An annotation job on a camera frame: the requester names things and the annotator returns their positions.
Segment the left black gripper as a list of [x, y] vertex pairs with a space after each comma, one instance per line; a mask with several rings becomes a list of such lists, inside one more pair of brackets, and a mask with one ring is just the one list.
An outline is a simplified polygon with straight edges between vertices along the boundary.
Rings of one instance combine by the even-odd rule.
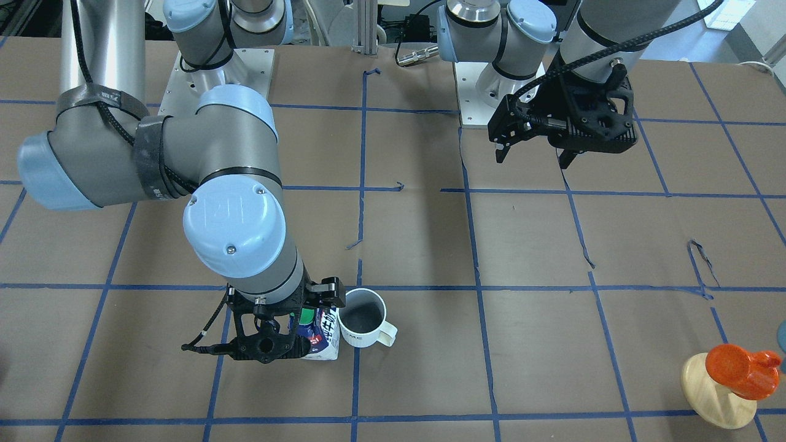
[[528, 103], [513, 95], [500, 100], [488, 122], [495, 161], [503, 163], [510, 147], [536, 136], [562, 149], [559, 167], [566, 170], [579, 153], [623, 153], [638, 141], [632, 122], [632, 86], [625, 64], [612, 67], [604, 83], [573, 72], [538, 87]]

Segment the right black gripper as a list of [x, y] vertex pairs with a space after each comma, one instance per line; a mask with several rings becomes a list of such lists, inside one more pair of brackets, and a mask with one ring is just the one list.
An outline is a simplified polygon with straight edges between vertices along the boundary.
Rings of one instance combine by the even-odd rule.
[[309, 277], [295, 289], [291, 297], [272, 305], [248, 300], [233, 287], [227, 289], [228, 308], [232, 311], [235, 338], [222, 345], [222, 353], [236, 360], [271, 363], [276, 359], [302, 359], [311, 349], [311, 342], [289, 328], [290, 313], [298, 325], [303, 308], [342, 308], [346, 289], [337, 277], [314, 283]]

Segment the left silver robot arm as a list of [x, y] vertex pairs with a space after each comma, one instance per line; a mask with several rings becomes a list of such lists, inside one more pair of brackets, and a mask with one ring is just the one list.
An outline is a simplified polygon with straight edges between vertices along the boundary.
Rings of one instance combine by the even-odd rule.
[[576, 1], [574, 19], [538, 83], [558, 17], [542, 1], [446, 1], [436, 28], [441, 59], [485, 63], [479, 93], [495, 108], [488, 138], [501, 163], [519, 142], [545, 136], [569, 167], [582, 153], [624, 153], [638, 138], [628, 72], [676, 1]]

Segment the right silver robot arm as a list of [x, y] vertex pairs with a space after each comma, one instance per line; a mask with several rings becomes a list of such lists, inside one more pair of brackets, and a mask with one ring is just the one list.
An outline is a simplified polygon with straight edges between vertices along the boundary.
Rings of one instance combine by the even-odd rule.
[[180, 117], [149, 114], [141, 1], [65, 1], [55, 128], [18, 149], [23, 186], [56, 211], [188, 198], [185, 237], [227, 280], [220, 306], [235, 338], [185, 351], [271, 363], [333, 359], [316, 344], [319, 320], [345, 303], [337, 277], [312, 281], [286, 224], [273, 111], [252, 87], [245, 48], [291, 42], [289, 1], [166, 1], [180, 72], [196, 106]]

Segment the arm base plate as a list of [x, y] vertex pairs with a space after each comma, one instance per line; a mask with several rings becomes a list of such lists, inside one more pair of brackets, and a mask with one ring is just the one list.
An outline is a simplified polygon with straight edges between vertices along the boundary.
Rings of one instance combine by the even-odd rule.
[[161, 98], [160, 115], [193, 115], [203, 93], [228, 83], [249, 87], [264, 98], [269, 96], [275, 60], [272, 48], [237, 48], [226, 65], [211, 71], [186, 72], [183, 68], [191, 67], [181, 59], [178, 53]]
[[528, 79], [511, 79], [495, 70], [491, 62], [454, 63], [456, 92], [463, 128], [486, 128], [499, 106], [500, 99], [512, 95], [535, 78], [543, 75], [542, 63]]

